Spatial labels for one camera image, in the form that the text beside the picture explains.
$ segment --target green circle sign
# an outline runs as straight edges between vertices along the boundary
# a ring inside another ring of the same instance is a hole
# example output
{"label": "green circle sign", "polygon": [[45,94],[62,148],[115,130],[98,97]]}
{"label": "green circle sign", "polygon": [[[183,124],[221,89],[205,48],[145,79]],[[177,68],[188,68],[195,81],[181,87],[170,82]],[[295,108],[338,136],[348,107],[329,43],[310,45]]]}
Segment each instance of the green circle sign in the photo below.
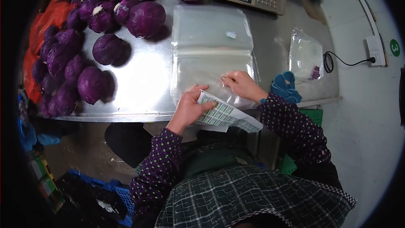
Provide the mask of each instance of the green circle sign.
{"label": "green circle sign", "polygon": [[390,48],[391,48],[391,52],[394,56],[399,56],[400,50],[399,50],[399,44],[396,40],[392,39],[390,41]]}

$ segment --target woman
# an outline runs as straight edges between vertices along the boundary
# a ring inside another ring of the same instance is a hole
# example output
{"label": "woman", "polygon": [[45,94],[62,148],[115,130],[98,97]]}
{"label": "woman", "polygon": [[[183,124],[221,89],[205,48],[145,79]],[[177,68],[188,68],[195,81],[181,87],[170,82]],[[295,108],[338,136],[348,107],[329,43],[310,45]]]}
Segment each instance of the woman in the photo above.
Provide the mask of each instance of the woman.
{"label": "woman", "polygon": [[[288,176],[257,167],[243,146],[244,135],[234,129],[199,132],[186,149],[185,127],[216,106],[197,104],[199,90],[208,86],[195,86],[182,95],[151,146],[142,124],[112,124],[106,130],[110,148],[132,167],[146,156],[130,184],[133,227],[341,226],[356,200],[342,191],[322,128],[295,104],[263,91],[246,72],[232,71],[222,80],[259,105],[264,126],[286,143],[297,170]],[[131,138],[139,144],[129,143]]]}

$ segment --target woman's right hand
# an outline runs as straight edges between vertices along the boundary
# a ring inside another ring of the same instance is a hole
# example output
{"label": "woman's right hand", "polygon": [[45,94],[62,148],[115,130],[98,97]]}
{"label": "woman's right hand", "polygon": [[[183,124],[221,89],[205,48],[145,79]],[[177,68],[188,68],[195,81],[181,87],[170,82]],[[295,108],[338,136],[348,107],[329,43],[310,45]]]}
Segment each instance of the woman's right hand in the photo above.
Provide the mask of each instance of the woman's right hand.
{"label": "woman's right hand", "polygon": [[257,104],[260,104],[261,99],[267,98],[267,92],[261,89],[247,72],[230,71],[221,79],[235,94],[242,98],[250,99]]}

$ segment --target black cable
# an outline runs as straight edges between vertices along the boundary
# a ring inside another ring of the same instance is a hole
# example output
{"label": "black cable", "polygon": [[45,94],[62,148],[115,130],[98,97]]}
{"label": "black cable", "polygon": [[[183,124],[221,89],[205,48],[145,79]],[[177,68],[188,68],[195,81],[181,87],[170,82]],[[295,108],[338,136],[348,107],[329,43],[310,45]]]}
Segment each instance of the black cable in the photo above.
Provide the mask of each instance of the black cable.
{"label": "black cable", "polygon": [[331,54],[334,55],[337,59],[339,59],[342,63],[344,63],[344,64],[346,64],[346,65],[348,65],[348,66],[355,66],[355,65],[357,65],[357,64],[359,64],[359,63],[367,62],[367,61],[372,62],[372,63],[375,63],[375,58],[374,58],[374,57],[371,57],[371,58],[369,58],[369,59],[362,60],[362,61],[357,62],[357,63],[355,63],[355,64],[348,64],[348,63],[343,62],[343,60],[340,59],[335,53],[333,53],[333,52],[331,52],[331,51],[327,51],[327,52],[325,52],[325,54],[324,54],[324,68],[325,68],[325,71],[326,71],[327,73],[331,73],[332,70],[333,70],[333,68],[334,68],[333,59],[332,59]]}

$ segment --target green plastic crate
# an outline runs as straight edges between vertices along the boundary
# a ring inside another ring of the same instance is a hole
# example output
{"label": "green plastic crate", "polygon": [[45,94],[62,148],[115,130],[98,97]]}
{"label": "green plastic crate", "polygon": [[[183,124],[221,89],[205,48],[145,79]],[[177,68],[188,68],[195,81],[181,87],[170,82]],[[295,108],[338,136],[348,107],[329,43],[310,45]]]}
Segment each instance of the green plastic crate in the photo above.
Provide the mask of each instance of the green plastic crate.
{"label": "green plastic crate", "polygon": [[[322,116],[324,114],[323,109],[300,109],[300,112],[309,116],[314,123],[322,126]],[[297,170],[294,160],[287,154],[284,156],[284,159],[279,162],[277,167],[280,170],[280,173],[284,175],[291,175]]]}

